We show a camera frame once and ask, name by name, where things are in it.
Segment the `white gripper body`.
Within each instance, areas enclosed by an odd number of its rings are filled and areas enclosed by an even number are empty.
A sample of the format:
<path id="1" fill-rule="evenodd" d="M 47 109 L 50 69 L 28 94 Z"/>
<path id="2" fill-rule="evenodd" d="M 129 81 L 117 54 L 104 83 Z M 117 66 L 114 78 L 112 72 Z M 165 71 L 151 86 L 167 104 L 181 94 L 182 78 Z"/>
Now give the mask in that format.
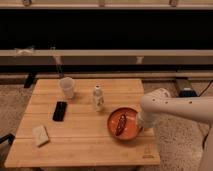
<path id="1" fill-rule="evenodd" d="M 156 116 L 154 114 L 147 114 L 143 111 L 137 114 L 137 126 L 143 130 L 152 128 L 155 124 Z"/>

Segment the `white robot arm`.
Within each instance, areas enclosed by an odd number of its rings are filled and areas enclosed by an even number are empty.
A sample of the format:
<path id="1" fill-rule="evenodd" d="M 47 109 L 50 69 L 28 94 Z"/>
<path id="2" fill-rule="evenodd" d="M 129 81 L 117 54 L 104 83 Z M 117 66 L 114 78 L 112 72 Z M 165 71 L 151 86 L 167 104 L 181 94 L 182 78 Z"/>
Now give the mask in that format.
<path id="1" fill-rule="evenodd" d="M 213 171 L 213 97 L 174 98 L 165 88 L 142 96 L 136 115 L 139 127 L 151 128 L 158 114 L 168 114 L 208 124 L 210 130 L 198 171 Z"/>

